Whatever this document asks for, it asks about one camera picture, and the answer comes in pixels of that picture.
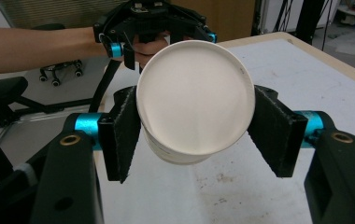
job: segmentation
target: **chair wheel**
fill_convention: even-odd
[[[52,80],[52,86],[57,87],[61,85],[61,81],[58,78]]]
[[[75,61],[75,67],[76,68],[82,68],[82,61],[81,60]]]
[[[75,75],[76,75],[76,77],[82,77],[82,75],[83,75],[82,70],[81,69],[76,70]]]
[[[45,82],[45,81],[49,80],[49,78],[46,77],[46,76],[40,76],[39,79],[40,79],[40,81],[42,81],[42,82]]]

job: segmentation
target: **wooden cabinet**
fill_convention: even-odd
[[[206,24],[218,35],[218,42],[250,36],[255,0],[171,0],[171,3],[206,16]]]

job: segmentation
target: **white cup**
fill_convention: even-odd
[[[137,84],[150,148],[174,164],[194,164],[233,145],[250,125],[254,87],[227,49],[191,40],[158,52]]]

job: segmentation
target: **forearm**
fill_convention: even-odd
[[[0,28],[0,73],[107,55],[92,28],[36,31]]]

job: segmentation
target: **shelf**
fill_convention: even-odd
[[[348,15],[355,16],[355,10],[348,8],[346,5],[338,6],[338,10],[347,13]]]

